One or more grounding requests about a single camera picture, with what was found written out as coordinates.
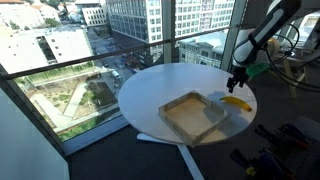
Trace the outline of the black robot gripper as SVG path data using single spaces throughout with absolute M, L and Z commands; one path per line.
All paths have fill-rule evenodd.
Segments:
M 245 67 L 232 67 L 233 76 L 227 81 L 228 92 L 233 93 L 236 84 L 239 84 L 240 88 L 243 88 L 245 82 L 248 80 L 249 76 L 246 74 Z

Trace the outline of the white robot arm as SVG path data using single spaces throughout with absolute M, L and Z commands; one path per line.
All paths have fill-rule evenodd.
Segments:
M 299 10 L 302 0 L 280 0 L 266 18 L 233 50 L 232 73 L 227 81 L 230 93 L 248 79 L 246 67 L 254 63 L 264 44 Z

